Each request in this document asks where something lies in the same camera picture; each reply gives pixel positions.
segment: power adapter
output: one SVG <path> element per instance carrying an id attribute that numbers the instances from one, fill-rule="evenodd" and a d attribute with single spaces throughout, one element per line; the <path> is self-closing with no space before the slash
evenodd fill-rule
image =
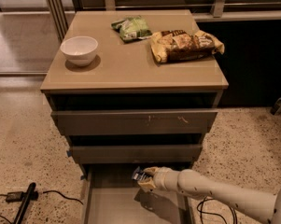
<path id="1" fill-rule="evenodd" d="M 23 197 L 24 197 L 23 191 L 9 192 L 7 194 L 6 202 L 7 203 L 21 202 Z"/>

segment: white bowl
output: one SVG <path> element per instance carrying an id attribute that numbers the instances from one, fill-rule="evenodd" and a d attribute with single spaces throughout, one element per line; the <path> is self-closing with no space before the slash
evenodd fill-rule
<path id="1" fill-rule="evenodd" d="M 89 36 L 75 36 L 64 40 L 60 50 L 67 61 L 78 66 L 89 65 L 97 53 L 98 42 Z"/>

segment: white robotic arm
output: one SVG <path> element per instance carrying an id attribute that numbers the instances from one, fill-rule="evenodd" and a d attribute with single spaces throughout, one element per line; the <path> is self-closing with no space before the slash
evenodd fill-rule
<path id="1" fill-rule="evenodd" d="M 151 177 L 138 181 L 143 188 L 175 191 L 194 199 L 212 197 L 260 223 L 281 224 L 281 190 L 277 195 L 273 195 L 253 189 L 243 189 L 212 181 L 191 169 L 179 172 L 167 167 L 151 167 L 144 172 Z"/>

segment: drawer front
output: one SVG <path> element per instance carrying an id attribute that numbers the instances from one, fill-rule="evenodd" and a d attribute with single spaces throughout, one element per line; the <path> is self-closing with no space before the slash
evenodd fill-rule
<path id="1" fill-rule="evenodd" d="M 61 135 L 207 133 L 216 115 L 209 109 L 51 113 Z"/>
<path id="2" fill-rule="evenodd" d="M 202 145 L 71 147 L 76 163 L 150 163 L 197 161 Z"/>

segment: floor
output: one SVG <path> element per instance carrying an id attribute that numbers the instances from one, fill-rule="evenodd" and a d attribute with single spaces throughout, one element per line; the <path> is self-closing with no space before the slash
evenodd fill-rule
<path id="1" fill-rule="evenodd" d="M 0 15 L 0 71 L 46 71 L 58 47 L 48 15 Z M 26 191 L 35 182 L 39 197 L 31 201 L 22 223 L 80 223 L 83 206 L 78 201 L 44 193 L 58 190 L 84 202 L 86 181 L 67 156 L 68 145 L 52 122 L 39 90 L 42 80 L 0 77 L 0 194 Z M 193 169 L 216 181 L 277 193 L 281 188 L 281 114 L 273 116 L 269 107 L 220 108 Z M 198 202 L 190 199 L 197 224 L 202 223 Z M 0 215 L 10 222 L 19 206 L 0 196 Z M 224 204 L 208 202 L 204 211 L 222 214 L 232 223 Z M 259 223 L 240 213 L 237 216 L 238 223 Z M 0 223 L 8 222 L 0 217 Z M 166 219 L 162 223 L 175 224 Z M 204 223 L 224 222 L 221 217 L 204 215 Z"/>

